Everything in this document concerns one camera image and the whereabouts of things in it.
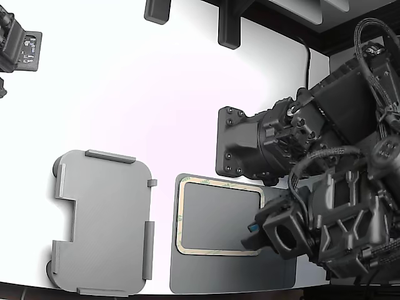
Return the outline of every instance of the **sticker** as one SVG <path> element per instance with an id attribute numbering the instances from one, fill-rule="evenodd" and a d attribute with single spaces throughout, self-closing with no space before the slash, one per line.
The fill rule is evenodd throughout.
<path id="1" fill-rule="evenodd" d="M 240 250 L 208 250 L 208 249 L 188 249 L 182 246 L 182 231 L 183 231 L 183 204 L 184 190 L 187 183 L 204 184 L 207 186 L 216 186 L 219 188 L 239 189 L 241 191 L 256 192 L 260 195 L 260 209 L 265 205 L 265 195 L 263 189 L 257 186 L 247 186 L 240 183 L 224 182 L 213 179 L 204 179 L 197 177 L 185 177 L 179 183 L 179 192 L 177 197 L 177 229 L 176 229 L 176 247 L 182 254 L 188 255 L 216 255 L 216 256 L 257 256 L 258 251 L 240 251 Z"/>

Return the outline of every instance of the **white tabletop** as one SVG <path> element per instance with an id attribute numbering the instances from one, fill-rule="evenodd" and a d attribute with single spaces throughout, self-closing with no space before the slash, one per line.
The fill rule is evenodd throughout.
<path id="1" fill-rule="evenodd" d="M 70 240 L 72 220 L 72 203 L 54 199 L 53 162 L 96 149 L 134 156 L 158 179 L 153 280 L 141 293 L 170 294 L 176 176 L 218 178 L 218 110 L 249 116 L 295 96 L 303 46 L 243 19 L 241 47 L 222 47 L 218 9 L 200 0 L 173 0 L 164 26 L 144 20 L 145 0 L 1 4 L 43 40 L 38 72 L 2 75 L 0 282 L 52 287 L 52 240 Z M 313 51 L 311 84 L 328 74 L 329 59 Z M 306 257 L 297 265 L 296 286 L 326 283 Z"/>

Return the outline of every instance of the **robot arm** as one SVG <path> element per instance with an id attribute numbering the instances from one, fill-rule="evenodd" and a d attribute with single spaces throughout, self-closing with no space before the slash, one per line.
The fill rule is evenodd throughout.
<path id="1" fill-rule="evenodd" d="M 307 254 L 333 276 L 368 276 L 400 259 L 400 62 L 385 47 L 361 47 L 355 58 L 296 100 L 247 117 L 219 111 L 216 172 L 274 186 L 288 176 L 287 193 L 269 201 L 249 225 L 246 249 L 269 246 L 284 259 Z M 312 191 L 299 180 L 319 175 Z"/>

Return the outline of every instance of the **bolt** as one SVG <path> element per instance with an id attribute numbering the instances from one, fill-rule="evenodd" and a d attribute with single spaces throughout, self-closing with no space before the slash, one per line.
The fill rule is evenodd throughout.
<path id="1" fill-rule="evenodd" d="M 311 133 L 308 136 L 308 139 L 314 139 L 315 138 L 315 132 L 311 131 Z"/>
<path id="2" fill-rule="evenodd" d="M 289 109 L 286 111 L 286 115 L 287 115 L 288 117 L 290 117 L 290 118 L 293 117 L 293 115 L 294 115 L 293 111 L 294 111 L 294 107 L 289 108 Z"/>
<path id="3" fill-rule="evenodd" d="M 305 120 L 304 119 L 301 119 L 299 122 L 297 122 L 297 126 L 298 127 L 303 127 L 304 125 L 305 125 Z"/>

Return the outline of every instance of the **black mounting bracket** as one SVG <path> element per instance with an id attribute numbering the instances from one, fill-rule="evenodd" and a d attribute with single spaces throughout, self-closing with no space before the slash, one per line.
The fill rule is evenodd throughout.
<path id="1" fill-rule="evenodd" d="M 222 0 L 219 7 L 218 43 L 236 49 L 241 41 L 241 16 L 255 0 Z"/>
<path id="2" fill-rule="evenodd" d="M 241 16 L 255 0 L 221 0 L 219 6 L 218 43 L 236 49 L 241 41 Z M 171 0 L 146 0 L 144 18 L 163 25 L 169 20 Z"/>
<path id="3" fill-rule="evenodd" d="M 150 22 L 164 25 L 169 20 L 171 0 L 146 0 L 144 18 Z"/>

